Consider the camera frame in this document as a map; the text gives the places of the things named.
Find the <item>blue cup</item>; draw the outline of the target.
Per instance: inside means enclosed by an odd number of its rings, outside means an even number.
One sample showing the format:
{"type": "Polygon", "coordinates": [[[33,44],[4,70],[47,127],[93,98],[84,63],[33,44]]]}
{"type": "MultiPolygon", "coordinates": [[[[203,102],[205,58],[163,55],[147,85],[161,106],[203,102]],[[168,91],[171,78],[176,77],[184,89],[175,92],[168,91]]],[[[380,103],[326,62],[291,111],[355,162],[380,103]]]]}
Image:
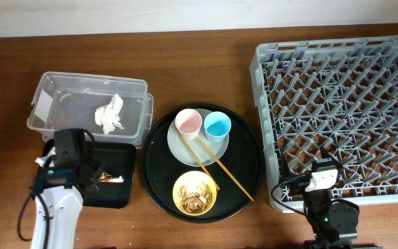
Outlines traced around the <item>blue cup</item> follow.
{"type": "Polygon", "coordinates": [[[217,143],[224,140],[230,132],[231,120],[227,114],[214,111],[206,116],[204,128],[208,141],[217,143]]]}

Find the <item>left wooden chopstick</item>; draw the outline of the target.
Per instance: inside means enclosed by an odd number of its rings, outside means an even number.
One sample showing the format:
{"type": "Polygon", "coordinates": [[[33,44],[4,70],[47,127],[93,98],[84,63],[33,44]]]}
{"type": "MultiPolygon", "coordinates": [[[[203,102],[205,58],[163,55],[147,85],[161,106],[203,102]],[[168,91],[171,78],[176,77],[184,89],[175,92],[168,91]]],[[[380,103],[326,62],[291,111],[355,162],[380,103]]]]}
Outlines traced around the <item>left wooden chopstick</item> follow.
{"type": "Polygon", "coordinates": [[[219,185],[215,182],[215,180],[213,179],[213,177],[211,176],[211,174],[209,173],[209,171],[206,169],[206,167],[202,164],[201,160],[196,156],[194,150],[189,146],[189,144],[187,143],[187,141],[182,137],[181,133],[178,131],[178,129],[175,127],[174,128],[178,137],[181,139],[181,141],[183,142],[183,144],[185,145],[185,147],[188,149],[188,151],[190,152],[190,154],[193,156],[193,158],[195,159],[195,161],[199,164],[200,168],[204,171],[204,173],[206,175],[208,175],[208,177],[214,182],[216,189],[220,190],[219,185]]]}

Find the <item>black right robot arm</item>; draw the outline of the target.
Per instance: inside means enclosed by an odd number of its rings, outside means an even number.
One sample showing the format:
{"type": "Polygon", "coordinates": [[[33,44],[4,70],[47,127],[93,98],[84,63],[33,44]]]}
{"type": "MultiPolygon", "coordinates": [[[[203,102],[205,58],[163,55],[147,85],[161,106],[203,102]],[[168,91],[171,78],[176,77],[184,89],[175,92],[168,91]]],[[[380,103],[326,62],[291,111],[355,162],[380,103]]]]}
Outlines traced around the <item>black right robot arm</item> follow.
{"type": "Polygon", "coordinates": [[[312,161],[311,170],[298,176],[291,175],[285,153],[281,152],[281,177],[277,187],[286,186],[292,194],[303,197],[300,212],[311,225],[314,239],[306,240],[304,248],[354,248],[358,237],[360,209],[353,202],[330,197],[340,181],[343,165],[320,148],[321,158],[312,161]]]}

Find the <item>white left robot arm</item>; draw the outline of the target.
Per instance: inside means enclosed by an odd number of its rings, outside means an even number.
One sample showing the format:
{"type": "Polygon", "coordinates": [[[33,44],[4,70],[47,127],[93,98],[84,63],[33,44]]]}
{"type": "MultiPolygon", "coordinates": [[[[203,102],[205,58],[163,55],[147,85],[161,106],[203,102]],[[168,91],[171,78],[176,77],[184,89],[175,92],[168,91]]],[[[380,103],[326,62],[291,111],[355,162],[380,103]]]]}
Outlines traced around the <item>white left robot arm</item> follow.
{"type": "Polygon", "coordinates": [[[36,205],[32,248],[72,248],[84,195],[106,169],[98,160],[59,164],[56,155],[35,159],[39,165],[30,188],[36,205]]]}

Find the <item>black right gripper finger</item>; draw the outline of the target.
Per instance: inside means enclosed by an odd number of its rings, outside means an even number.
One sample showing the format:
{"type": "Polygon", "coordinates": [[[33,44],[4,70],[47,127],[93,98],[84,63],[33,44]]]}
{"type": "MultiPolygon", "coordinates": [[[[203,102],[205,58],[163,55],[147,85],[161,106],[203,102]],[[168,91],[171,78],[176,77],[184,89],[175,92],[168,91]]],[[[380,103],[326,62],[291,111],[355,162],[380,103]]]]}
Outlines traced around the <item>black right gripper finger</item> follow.
{"type": "Polygon", "coordinates": [[[321,167],[331,167],[335,169],[343,169],[343,165],[332,156],[324,147],[320,148],[321,159],[319,160],[319,165],[321,167]]]}
{"type": "Polygon", "coordinates": [[[291,178],[290,169],[288,167],[284,152],[281,152],[280,170],[281,170],[281,180],[289,180],[291,178]]]}

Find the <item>food scraps pile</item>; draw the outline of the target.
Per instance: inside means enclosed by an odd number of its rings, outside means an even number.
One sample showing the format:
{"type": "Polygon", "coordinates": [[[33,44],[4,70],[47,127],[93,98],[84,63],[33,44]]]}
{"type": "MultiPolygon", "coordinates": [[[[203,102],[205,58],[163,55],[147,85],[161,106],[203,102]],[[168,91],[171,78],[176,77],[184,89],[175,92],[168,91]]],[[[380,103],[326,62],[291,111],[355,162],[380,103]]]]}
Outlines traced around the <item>food scraps pile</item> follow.
{"type": "Polygon", "coordinates": [[[178,197],[182,208],[188,213],[205,211],[212,201],[212,192],[208,184],[203,183],[191,191],[186,185],[181,185],[178,197]]]}

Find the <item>right wooden chopstick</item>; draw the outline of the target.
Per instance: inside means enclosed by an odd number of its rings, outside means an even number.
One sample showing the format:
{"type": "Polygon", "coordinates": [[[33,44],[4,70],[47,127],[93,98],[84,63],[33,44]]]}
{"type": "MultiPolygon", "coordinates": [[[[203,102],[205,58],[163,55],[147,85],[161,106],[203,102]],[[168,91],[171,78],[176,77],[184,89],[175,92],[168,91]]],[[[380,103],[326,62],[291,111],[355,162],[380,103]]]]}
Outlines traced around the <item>right wooden chopstick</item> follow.
{"type": "Polygon", "coordinates": [[[201,139],[196,138],[196,140],[202,145],[202,147],[210,154],[210,156],[220,165],[220,167],[224,170],[224,172],[231,178],[235,184],[247,195],[247,197],[254,201],[254,198],[250,195],[250,193],[239,183],[239,181],[234,177],[234,175],[221,163],[221,161],[216,157],[216,155],[204,144],[201,139]]]}

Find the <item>wooden chopstick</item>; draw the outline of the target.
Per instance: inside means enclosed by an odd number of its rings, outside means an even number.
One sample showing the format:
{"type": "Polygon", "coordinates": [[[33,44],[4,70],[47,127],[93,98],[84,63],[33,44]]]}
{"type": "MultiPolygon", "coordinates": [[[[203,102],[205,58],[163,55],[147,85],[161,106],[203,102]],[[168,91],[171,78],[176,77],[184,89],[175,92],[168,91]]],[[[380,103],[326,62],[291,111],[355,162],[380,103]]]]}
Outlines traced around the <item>wooden chopstick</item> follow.
{"type": "Polygon", "coordinates": [[[204,144],[201,139],[196,138],[196,140],[202,145],[202,147],[210,154],[210,156],[220,165],[220,167],[224,170],[224,172],[231,178],[235,184],[247,195],[247,197],[254,201],[254,198],[250,195],[250,193],[239,183],[239,181],[234,177],[234,175],[221,163],[221,161],[216,157],[216,155],[204,144]]]}
{"type": "Polygon", "coordinates": [[[216,189],[220,190],[219,185],[215,182],[215,180],[213,179],[213,177],[211,176],[211,174],[209,173],[209,171],[206,169],[206,167],[202,164],[201,160],[196,156],[194,150],[189,146],[189,144],[187,143],[187,141],[182,137],[181,133],[178,131],[178,129],[175,127],[174,128],[178,137],[181,139],[181,141],[183,142],[183,144],[185,145],[185,147],[188,149],[188,151],[190,152],[190,154],[193,156],[193,158],[195,159],[195,161],[199,164],[200,168],[204,171],[204,173],[206,175],[208,175],[208,177],[214,182],[216,189]]]}

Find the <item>white tissue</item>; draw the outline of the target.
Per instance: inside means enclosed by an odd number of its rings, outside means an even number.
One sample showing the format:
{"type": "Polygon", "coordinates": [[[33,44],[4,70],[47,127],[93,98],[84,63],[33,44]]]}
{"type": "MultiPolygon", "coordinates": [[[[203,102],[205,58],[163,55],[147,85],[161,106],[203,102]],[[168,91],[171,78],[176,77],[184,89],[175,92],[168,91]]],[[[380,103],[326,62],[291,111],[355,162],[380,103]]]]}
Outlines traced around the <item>white tissue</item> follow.
{"type": "Polygon", "coordinates": [[[115,94],[107,105],[100,106],[95,110],[95,124],[102,127],[105,135],[109,135],[117,128],[124,129],[119,117],[122,107],[122,98],[115,94]]]}

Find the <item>black square tray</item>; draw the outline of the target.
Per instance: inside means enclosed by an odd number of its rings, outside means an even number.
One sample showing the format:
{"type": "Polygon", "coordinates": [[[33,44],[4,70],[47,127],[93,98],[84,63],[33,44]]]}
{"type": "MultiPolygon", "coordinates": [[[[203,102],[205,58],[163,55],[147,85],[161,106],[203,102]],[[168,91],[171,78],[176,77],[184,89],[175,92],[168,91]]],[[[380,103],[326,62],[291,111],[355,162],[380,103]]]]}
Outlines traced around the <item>black square tray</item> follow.
{"type": "MultiPolygon", "coordinates": [[[[98,208],[122,208],[129,202],[136,148],[134,145],[96,142],[94,138],[86,139],[87,154],[84,159],[94,159],[107,164],[106,171],[112,176],[122,176],[123,183],[102,183],[91,189],[83,202],[84,206],[98,208]]],[[[46,142],[44,156],[55,155],[54,138],[46,142]]]]}

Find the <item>grey dishwasher rack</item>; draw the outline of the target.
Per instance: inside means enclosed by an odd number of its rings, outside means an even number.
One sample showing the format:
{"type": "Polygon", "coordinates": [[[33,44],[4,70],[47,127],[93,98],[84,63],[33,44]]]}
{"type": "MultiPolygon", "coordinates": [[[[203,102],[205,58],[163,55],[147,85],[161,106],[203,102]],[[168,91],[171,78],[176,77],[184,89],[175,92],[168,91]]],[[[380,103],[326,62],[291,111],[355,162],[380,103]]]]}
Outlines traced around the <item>grey dishwasher rack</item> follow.
{"type": "Polygon", "coordinates": [[[281,152],[297,176],[321,147],[344,167],[332,198],[398,203],[398,35],[260,44],[249,71],[275,210],[303,204],[277,187],[281,152]]]}

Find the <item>round black tray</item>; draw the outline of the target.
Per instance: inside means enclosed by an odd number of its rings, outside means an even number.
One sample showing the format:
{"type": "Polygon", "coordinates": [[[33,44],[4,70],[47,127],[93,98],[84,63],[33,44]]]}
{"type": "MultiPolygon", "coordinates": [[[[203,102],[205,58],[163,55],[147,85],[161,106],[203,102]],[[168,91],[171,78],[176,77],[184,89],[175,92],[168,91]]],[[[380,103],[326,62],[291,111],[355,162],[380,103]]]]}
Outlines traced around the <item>round black tray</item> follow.
{"type": "MultiPolygon", "coordinates": [[[[219,160],[254,197],[263,176],[265,160],[260,143],[249,124],[238,114],[221,106],[193,104],[191,108],[222,111],[229,116],[231,120],[229,145],[219,160]]],[[[200,166],[192,167],[181,163],[169,149],[167,132],[177,113],[172,111],[161,118],[146,137],[142,147],[140,169],[147,192],[167,214],[191,223],[212,223],[237,214],[251,200],[216,161],[205,166],[220,187],[217,191],[216,204],[212,209],[201,216],[187,216],[175,206],[172,189],[176,180],[184,173],[201,170],[200,166]]]]}

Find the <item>yellow bowl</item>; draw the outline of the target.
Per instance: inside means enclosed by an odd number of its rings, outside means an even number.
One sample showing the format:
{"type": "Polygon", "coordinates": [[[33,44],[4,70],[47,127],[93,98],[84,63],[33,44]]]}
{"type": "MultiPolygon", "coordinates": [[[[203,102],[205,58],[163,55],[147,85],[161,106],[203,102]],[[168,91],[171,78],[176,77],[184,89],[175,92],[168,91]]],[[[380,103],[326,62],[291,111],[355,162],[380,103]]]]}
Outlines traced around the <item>yellow bowl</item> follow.
{"type": "Polygon", "coordinates": [[[172,197],[175,206],[187,216],[201,216],[214,206],[217,185],[210,176],[200,171],[181,175],[173,185],[172,197]]]}

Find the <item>gold snack wrapper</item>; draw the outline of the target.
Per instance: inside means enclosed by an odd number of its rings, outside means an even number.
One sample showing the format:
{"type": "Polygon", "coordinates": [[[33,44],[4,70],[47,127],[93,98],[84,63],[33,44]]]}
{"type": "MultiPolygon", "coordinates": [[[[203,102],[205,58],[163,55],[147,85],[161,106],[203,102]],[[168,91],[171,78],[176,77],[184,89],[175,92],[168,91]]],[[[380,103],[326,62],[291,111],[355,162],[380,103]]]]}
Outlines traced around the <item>gold snack wrapper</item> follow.
{"type": "Polygon", "coordinates": [[[112,176],[107,172],[103,172],[98,181],[102,183],[123,183],[124,179],[122,176],[112,176]]]}

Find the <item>pink cup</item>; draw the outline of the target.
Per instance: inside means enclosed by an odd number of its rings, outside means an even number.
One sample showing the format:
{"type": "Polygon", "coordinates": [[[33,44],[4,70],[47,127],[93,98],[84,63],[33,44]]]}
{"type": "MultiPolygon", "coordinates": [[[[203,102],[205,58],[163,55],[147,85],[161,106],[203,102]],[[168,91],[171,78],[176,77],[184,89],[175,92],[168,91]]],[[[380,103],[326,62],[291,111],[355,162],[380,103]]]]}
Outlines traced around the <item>pink cup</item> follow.
{"type": "Polygon", "coordinates": [[[184,139],[196,139],[202,126],[202,116],[195,109],[183,109],[176,115],[175,126],[184,139]]]}

